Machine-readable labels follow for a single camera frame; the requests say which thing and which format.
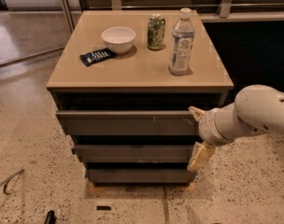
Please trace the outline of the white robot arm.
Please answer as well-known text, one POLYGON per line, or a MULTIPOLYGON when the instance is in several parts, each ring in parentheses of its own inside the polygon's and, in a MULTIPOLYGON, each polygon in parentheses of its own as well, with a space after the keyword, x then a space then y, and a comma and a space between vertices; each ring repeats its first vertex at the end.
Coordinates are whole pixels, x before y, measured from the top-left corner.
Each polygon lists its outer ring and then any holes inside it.
POLYGON ((210 110, 190 106, 198 122, 202 143, 196 142, 187 170, 198 171, 212 157, 217 147, 232 143, 239 137, 265 133, 284 135, 284 92, 264 85, 242 89, 234 102, 210 110))

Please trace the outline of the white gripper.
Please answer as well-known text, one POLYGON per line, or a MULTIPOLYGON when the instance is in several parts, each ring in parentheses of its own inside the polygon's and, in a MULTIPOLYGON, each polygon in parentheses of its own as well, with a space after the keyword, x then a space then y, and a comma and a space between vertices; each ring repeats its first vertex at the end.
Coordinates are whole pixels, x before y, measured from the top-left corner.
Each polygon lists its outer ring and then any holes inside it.
POLYGON ((213 156, 216 151, 215 147, 232 143, 236 139, 234 131, 236 114, 232 106, 213 108, 207 111, 190 106, 189 111, 198 121, 199 134, 205 141, 203 143, 196 142, 193 146, 187 170, 195 172, 200 170, 213 156))

